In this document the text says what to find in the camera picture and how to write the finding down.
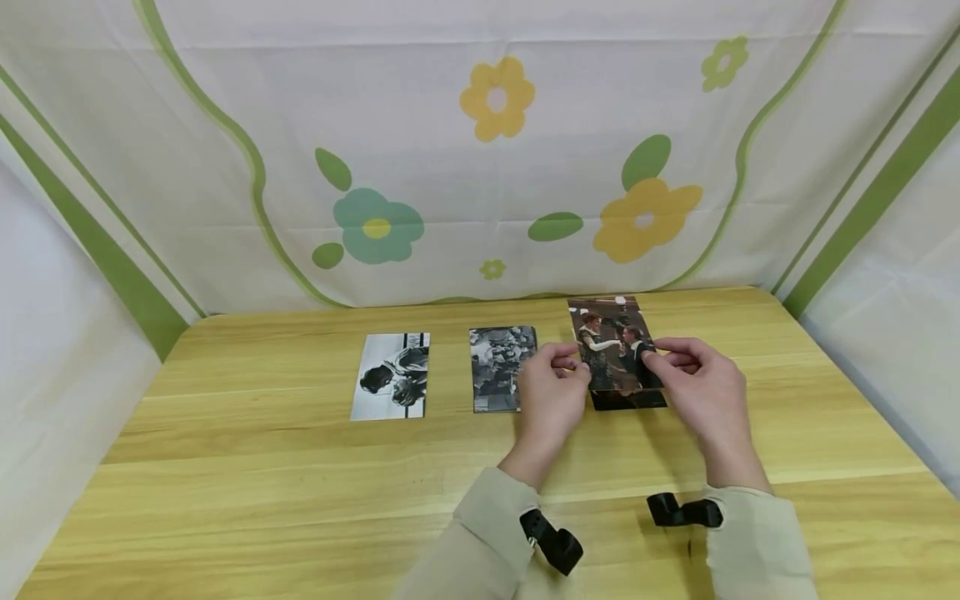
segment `finger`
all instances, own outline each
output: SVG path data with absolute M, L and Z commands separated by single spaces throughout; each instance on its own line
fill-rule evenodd
M 530 357 L 530 362 L 539 364 L 550 364 L 555 358 L 570 356 L 579 351 L 576 344 L 558 344 L 550 342 L 544 344 L 536 354 Z
M 724 355 L 697 338 L 660 338 L 654 341 L 657 348 L 689 354 L 700 361 L 701 365 L 724 358 Z
M 640 355 L 640 359 L 643 360 L 643 364 L 647 366 L 647 369 L 654 372 L 654 374 L 660 378 L 660 381 L 663 382 L 663 385 L 665 385 L 667 389 L 677 385 L 684 377 L 687 377 L 685 372 L 671 365 L 670 361 L 656 352 L 644 350 L 643 354 Z
M 577 368 L 572 373 L 573 377 L 580 379 L 584 383 L 589 384 L 590 382 L 590 367 L 587 366 L 587 363 L 579 363 Z
M 674 367 L 683 367 L 686 365 L 698 365 L 698 366 L 700 365 L 700 363 L 697 362 L 696 358 L 690 356 L 689 354 L 684 354 L 683 352 L 670 352 L 669 354 L 665 354 L 663 358 L 665 358 L 667 362 L 673 365 Z
M 554 369 L 570 369 L 573 371 L 577 368 L 578 363 L 580 363 L 580 361 L 572 356 L 558 356 L 550 361 L 550 366 Z

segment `beige sleeve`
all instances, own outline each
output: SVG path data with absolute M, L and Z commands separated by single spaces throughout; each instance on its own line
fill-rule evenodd
M 815 600 L 813 566 L 789 500 L 749 488 L 707 487 L 723 513 L 707 533 L 717 600 Z
M 513 598 L 533 556 L 520 516 L 539 505 L 533 488 L 499 468 L 485 469 L 394 598 Z

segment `black and white photo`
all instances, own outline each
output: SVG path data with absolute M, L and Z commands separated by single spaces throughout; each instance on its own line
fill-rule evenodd
M 529 325 L 470 330 L 473 412 L 519 410 L 516 378 L 523 361 L 537 351 L 537 332 Z
M 368 335 L 350 420 L 423 417 L 429 352 L 429 333 Z

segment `suit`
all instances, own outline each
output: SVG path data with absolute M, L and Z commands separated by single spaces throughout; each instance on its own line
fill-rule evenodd
M 626 354 L 620 356 L 620 364 L 627 372 L 636 375 L 636 380 L 640 382 L 640 387 L 644 390 L 660 389 L 663 387 L 663 382 L 647 369 L 647 366 L 643 364 L 643 359 L 640 358 L 644 350 L 657 351 L 652 343 L 646 340 L 637 340 L 630 344 L 630 349 L 627 350 Z

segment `left hand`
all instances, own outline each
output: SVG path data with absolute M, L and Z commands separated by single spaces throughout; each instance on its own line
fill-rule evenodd
M 545 344 L 520 371 L 520 431 L 500 470 L 539 490 L 584 415 L 590 369 L 576 344 Z
M 520 371 L 520 438 L 562 446 L 584 415 L 590 369 L 576 344 L 545 344 Z

